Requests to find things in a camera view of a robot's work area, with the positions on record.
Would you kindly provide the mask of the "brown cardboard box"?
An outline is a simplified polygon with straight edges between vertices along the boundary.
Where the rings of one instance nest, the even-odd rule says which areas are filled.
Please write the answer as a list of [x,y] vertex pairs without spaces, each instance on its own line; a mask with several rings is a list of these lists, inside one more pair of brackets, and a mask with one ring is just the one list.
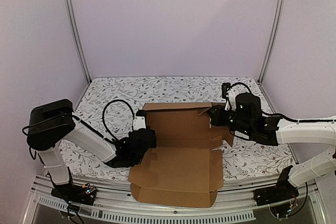
[[233,136],[212,126],[209,113],[218,103],[146,103],[146,121],[155,130],[157,147],[130,169],[133,198],[139,202],[209,208],[222,188],[224,142]]

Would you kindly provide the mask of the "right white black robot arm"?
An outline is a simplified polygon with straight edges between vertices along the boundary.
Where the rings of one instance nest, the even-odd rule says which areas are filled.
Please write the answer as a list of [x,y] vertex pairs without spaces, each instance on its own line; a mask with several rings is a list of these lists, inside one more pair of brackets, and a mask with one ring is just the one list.
[[246,135],[246,140],[261,145],[321,143],[329,148],[309,160],[284,169],[278,185],[271,190],[276,201],[284,200],[296,188],[311,179],[335,171],[335,117],[294,120],[271,115],[261,109],[261,100],[251,93],[228,95],[226,104],[207,111],[212,126],[225,126],[231,132]]

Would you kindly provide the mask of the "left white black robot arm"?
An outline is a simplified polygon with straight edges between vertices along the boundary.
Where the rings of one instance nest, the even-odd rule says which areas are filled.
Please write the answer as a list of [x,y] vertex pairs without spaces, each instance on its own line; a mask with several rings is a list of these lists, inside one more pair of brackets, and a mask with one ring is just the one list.
[[109,167],[133,167],[139,165],[157,143],[155,131],[147,125],[144,112],[132,113],[132,120],[127,137],[108,139],[75,115],[70,100],[62,99],[32,109],[29,124],[22,128],[22,133],[29,148],[42,160],[58,192],[67,200],[73,200],[78,195],[78,188],[72,184],[59,142],[72,142]]

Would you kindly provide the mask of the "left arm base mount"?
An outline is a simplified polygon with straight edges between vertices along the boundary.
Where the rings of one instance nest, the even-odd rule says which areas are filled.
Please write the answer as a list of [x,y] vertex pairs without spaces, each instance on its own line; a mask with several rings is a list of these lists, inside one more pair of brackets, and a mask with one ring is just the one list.
[[53,185],[51,195],[63,199],[65,202],[76,202],[92,206],[95,201],[97,187],[94,185],[89,183],[80,186],[75,185],[72,182],[72,178],[63,185],[56,185],[53,180],[51,180],[51,183]]

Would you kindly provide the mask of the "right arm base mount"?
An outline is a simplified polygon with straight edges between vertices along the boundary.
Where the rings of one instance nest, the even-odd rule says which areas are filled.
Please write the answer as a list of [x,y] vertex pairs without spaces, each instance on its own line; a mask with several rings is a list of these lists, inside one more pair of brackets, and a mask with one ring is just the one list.
[[292,165],[286,167],[280,173],[275,185],[253,191],[257,206],[273,204],[299,196],[297,187],[289,182],[289,172],[292,168]]

